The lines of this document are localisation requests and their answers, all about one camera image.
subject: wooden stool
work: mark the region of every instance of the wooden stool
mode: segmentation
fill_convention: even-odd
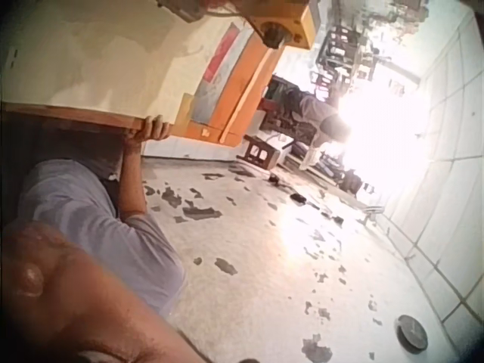
[[[270,170],[276,166],[281,155],[278,149],[257,137],[253,138],[245,135],[244,139],[248,140],[249,146],[243,157],[237,155],[238,159],[247,161],[265,170]]]

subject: gray t-shirt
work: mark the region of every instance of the gray t-shirt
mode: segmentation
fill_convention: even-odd
[[[73,160],[49,160],[27,176],[19,218],[61,231],[166,316],[185,273],[176,251],[149,214],[121,222],[98,177]]]

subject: bright light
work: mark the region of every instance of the bright light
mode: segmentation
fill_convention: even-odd
[[[340,115],[352,127],[344,165],[382,191],[400,188],[427,164],[416,134],[427,122],[413,96],[397,97],[369,85],[340,102]]]

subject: machine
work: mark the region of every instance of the machine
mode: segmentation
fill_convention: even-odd
[[[157,0],[157,3],[189,23],[204,16],[243,17],[264,44],[273,49],[282,45],[310,49],[321,25],[318,0]]]

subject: white floor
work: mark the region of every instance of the white floor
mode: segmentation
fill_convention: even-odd
[[[311,206],[297,206],[261,178],[234,174],[227,163],[145,160],[148,205],[188,273],[170,322],[216,363],[310,362],[303,340],[318,334],[318,346],[326,349],[309,355],[314,362],[455,361],[438,319],[389,241],[356,223],[355,212],[337,198],[326,194],[322,200],[315,186],[282,169],[276,173],[342,215],[343,227]],[[175,194],[165,198],[172,205],[162,198],[167,188]],[[182,208],[191,202],[221,215],[190,219]],[[224,268],[232,275],[217,267],[217,259],[233,266]],[[323,283],[321,275],[327,276]],[[395,321],[403,314],[425,327],[426,352],[411,355],[399,345]]]

